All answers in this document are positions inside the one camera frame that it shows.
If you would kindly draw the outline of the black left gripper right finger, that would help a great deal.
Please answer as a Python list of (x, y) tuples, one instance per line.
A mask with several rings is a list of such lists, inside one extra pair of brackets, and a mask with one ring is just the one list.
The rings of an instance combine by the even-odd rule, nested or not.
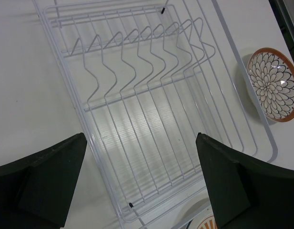
[(294, 170), (199, 133), (196, 147), (220, 229), (294, 229)]

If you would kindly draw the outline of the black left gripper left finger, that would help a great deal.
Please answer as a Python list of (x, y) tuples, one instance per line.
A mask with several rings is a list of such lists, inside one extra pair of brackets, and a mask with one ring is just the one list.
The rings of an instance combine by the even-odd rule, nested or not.
[(0, 229), (63, 228), (86, 147), (78, 133), (0, 166)]

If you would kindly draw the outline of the orange sunburst glass plate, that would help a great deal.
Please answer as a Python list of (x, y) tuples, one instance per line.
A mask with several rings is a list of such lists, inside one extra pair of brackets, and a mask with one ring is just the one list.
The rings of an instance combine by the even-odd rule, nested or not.
[(181, 212), (180, 221), (193, 214), (195, 211), (202, 211), (193, 219), (184, 224), (182, 229), (217, 229), (217, 224), (214, 218), (213, 209), (210, 205), (209, 198), (202, 198), (196, 202), (190, 201), (191, 206), (187, 206)]

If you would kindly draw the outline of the floral plate brown rim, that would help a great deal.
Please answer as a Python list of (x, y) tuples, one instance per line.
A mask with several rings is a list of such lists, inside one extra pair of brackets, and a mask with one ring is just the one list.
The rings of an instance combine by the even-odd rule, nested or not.
[(294, 119), (292, 62), (274, 48), (261, 48), (252, 54), (246, 69), (265, 116), (275, 122)]

